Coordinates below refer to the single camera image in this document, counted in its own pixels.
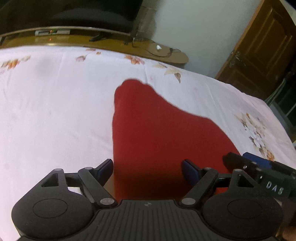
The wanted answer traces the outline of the person's hand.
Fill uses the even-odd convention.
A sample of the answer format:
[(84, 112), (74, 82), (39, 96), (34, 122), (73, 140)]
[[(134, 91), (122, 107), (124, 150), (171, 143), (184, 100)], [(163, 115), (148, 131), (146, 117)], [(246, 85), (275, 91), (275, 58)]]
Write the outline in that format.
[(296, 241), (296, 227), (295, 226), (288, 226), (281, 234), (280, 240), (285, 241)]

